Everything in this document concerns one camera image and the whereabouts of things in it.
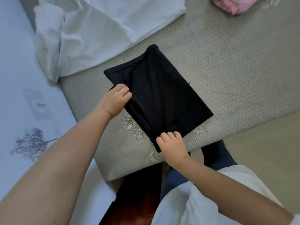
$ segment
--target forearm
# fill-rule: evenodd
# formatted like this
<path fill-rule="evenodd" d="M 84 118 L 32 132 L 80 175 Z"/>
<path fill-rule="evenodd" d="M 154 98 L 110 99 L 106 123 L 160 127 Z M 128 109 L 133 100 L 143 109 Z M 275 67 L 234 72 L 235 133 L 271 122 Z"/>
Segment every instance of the forearm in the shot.
<path fill-rule="evenodd" d="M 287 225 L 293 218 L 280 205 L 192 158 L 176 169 L 214 201 L 220 213 L 243 225 Z"/>
<path fill-rule="evenodd" d="M 0 203 L 0 224 L 68 224 L 109 120 L 94 110 L 58 139 Z"/>

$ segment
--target white sleeve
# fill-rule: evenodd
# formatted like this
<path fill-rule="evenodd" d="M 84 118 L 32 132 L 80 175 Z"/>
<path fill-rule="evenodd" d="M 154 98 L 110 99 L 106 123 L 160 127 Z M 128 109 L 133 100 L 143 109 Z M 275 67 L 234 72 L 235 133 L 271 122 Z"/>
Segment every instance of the white sleeve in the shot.
<path fill-rule="evenodd" d="M 291 221 L 289 225 L 300 225 L 300 214 L 295 215 L 294 219 Z"/>

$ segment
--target white shirt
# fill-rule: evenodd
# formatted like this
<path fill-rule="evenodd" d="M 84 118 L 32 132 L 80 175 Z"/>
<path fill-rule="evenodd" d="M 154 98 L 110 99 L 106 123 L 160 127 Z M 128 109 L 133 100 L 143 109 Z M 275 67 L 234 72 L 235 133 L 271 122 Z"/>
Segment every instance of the white shirt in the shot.
<path fill-rule="evenodd" d="M 248 186 L 258 193 L 281 205 L 267 186 L 249 168 L 234 165 L 218 172 Z M 186 182 L 171 190 L 159 204 L 152 225 L 239 225 L 240 223 L 220 214 L 217 205 L 191 183 Z M 300 217 L 295 216 L 290 225 L 299 225 Z"/>

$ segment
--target beige mattress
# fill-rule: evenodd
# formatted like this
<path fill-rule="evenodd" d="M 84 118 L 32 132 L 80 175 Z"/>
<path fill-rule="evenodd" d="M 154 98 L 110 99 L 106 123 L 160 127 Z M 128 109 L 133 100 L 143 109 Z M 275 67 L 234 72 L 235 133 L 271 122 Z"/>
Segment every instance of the beige mattress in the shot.
<path fill-rule="evenodd" d="M 231 17 L 208 0 L 186 0 L 187 12 L 162 31 L 94 68 L 60 79 L 77 121 L 111 88 L 107 68 L 129 61 L 156 44 L 190 82 L 214 116 L 208 130 L 189 134 L 189 151 L 300 109 L 300 0 L 282 0 L 272 10 L 255 4 Z M 106 180 L 127 175 L 152 161 L 146 137 L 137 140 L 112 120 L 95 160 Z"/>

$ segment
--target wooden floor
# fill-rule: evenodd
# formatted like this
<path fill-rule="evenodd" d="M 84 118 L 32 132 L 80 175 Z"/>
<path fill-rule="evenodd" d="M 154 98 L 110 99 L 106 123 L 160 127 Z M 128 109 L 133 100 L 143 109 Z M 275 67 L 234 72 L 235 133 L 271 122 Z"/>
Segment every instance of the wooden floor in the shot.
<path fill-rule="evenodd" d="M 125 177 L 99 225 L 150 225 L 159 205 L 162 163 Z"/>

